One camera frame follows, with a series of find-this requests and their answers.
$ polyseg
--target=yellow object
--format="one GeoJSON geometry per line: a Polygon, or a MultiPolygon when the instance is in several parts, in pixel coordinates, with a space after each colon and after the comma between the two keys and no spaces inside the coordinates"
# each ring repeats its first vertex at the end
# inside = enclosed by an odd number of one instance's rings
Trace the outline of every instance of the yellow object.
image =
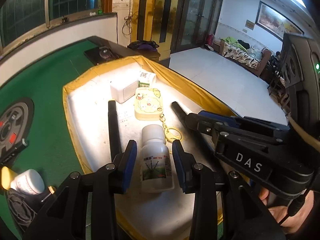
{"type": "Polygon", "coordinates": [[[48,189],[51,194],[54,194],[56,192],[56,188],[54,186],[49,186],[48,189]]]}
{"type": "Polygon", "coordinates": [[[1,185],[4,189],[8,190],[10,188],[11,182],[18,174],[10,170],[8,167],[4,166],[1,170],[1,185]]]}
{"type": "Polygon", "coordinates": [[[173,142],[174,140],[180,140],[182,141],[182,133],[174,127],[167,127],[167,125],[165,124],[165,117],[164,114],[160,115],[160,121],[162,122],[162,126],[164,129],[164,136],[167,139],[167,141],[169,142],[173,142]],[[174,135],[170,132],[170,130],[175,130],[179,133],[179,135],[174,135]]]}
{"type": "MultiPolygon", "coordinates": [[[[151,61],[143,56],[132,56],[126,57],[114,61],[110,61],[101,65],[94,66],[90,68],[88,71],[83,73],[77,79],[73,80],[72,82],[66,84],[62,89],[62,98],[63,98],[63,107],[67,119],[68,130],[70,133],[70,137],[73,143],[73,147],[75,149],[76,155],[78,157],[79,163],[81,168],[85,174],[92,173],[92,170],[89,168],[89,163],[85,157],[84,151],[81,147],[79,138],[76,134],[76,129],[74,127],[74,123],[72,122],[72,116],[69,110],[68,105],[68,95],[73,92],[74,90],[78,89],[82,85],[89,82],[91,79],[95,78],[96,76],[100,76],[106,72],[115,70],[117,68],[126,66],[128,64],[132,64],[137,62],[144,70],[149,72],[153,72],[156,74],[157,79],[162,81],[163,83],[171,86],[178,92],[182,93],[190,100],[195,102],[197,105],[202,107],[204,110],[222,114],[226,116],[235,115],[232,110],[210,94],[208,91],[204,90],[203,88],[199,87],[191,80],[181,76],[180,74],[168,69],[159,63],[151,61]]],[[[117,222],[124,231],[130,234],[133,239],[138,240],[145,240],[137,230],[126,220],[126,218],[116,209],[116,217],[117,222]]]]}
{"type": "Polygon", "coordinates": [[[137,88],[134,99],[134,116],[138,120],[156,121],[163,113],[163,102],[157,88],[137,88]]]}
{"type": "Polygon", "coordinates": [[[295,131],[300,135],[305,143],[312,146],[316,151],[320,152],[320,142],[308,134],[302,127],[300,127],[295,120],[291,117],[291,114],[288,115],[289,123],[295,129],[295,131]]]}

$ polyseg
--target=human hand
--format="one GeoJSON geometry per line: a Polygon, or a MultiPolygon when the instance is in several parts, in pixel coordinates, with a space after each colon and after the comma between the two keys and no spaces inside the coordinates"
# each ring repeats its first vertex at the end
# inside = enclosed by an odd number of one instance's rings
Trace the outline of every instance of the human hand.
{"type": "MultiPolygon", "coordinates": [[[[264,205],[267,205],[269,196],[269,190],[266,188],[262,188],[259,193],[259,198],[262,200],[264,205]]],[[[302,208],[298,211],[298,213],[293,217],[288,217],[285,222],[282,223],[283,230],[286,234],[293,234],[298,231],[303,222],[306,220],[309,215],[314,203],[314,193],[312,190],[307,194],[306,200],[302,208]]],[[[275,218],[277,223],[279,223],[288,212],[288,207],[279,206],[269,208],[271,215],[275,218]]]]}

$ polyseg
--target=small white container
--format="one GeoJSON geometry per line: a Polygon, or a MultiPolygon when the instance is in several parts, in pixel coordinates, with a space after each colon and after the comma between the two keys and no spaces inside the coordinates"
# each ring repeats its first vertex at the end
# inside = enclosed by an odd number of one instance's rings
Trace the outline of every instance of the small white container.
{"type": "Polygon", "coordinates": [[[152,88],[156,84],[156,79],[157,79],[156,74],[142,69],[140,71],[139,78],[138,78],[138,86],[152,88]]]}
{"type": "Polygon", "coordinates": [[[35,170],[27,170],[16,176],[10,187],[29,195],[41,194],[44,191],[44,182],[35,170]]]}
{"type": "Polygon", "coordinates": [[[141,190],[157,193],[174,188],[169,149],[165,145],[164,130],[150,124],[142,129],[141,190]]]}
{"type": "Polygon", "coordinates": [[[137,75],[123,76],[110,84],[111,96],[118,103],[122,104],[134,96],[138,87],[137,75]]]}

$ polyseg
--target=green table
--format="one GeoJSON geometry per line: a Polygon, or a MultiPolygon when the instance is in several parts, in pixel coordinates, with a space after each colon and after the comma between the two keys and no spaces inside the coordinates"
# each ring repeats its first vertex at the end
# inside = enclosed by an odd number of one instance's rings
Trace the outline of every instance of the green table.
{"type": "MultiPolygon", "coordinates": [[[[27,137],[29,146],[17,157],[12,170],[38,171],[46,186],[59,186],[72,171],[82,171],[72,141],[62,104],[62,87],[76,79],[93,64],[83,54],[96,47],[82,41],[37,61],[0,89],[0,113],[13,101],[29,97],[35,105],[33,122],[27,137]]],[[[0,216],[21,239],[3,195],[0,216]]]]}

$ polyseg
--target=key chain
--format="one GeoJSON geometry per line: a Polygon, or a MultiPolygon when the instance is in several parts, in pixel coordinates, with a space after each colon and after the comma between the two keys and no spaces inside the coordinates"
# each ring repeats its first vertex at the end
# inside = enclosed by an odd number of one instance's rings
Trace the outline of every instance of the key chain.
{"type": "Polygon", "coordinates": [[[174,140],[180,140],[182,141],[182,133],[174,128],[174,127],[167,127],[167,125],[165,124],[165,117],[164,117],[164,114],[161,114],[160,115],[160,121],[162,122],[162,126],[163,126],[163,129],[164,129],[164,136],[165,138],[169,141],[169,142],[173,142],[174,140]],[[177,131],[179,134],[178,135],[174,135],[170,132],[170,130],[175,130],[177,131]]]}

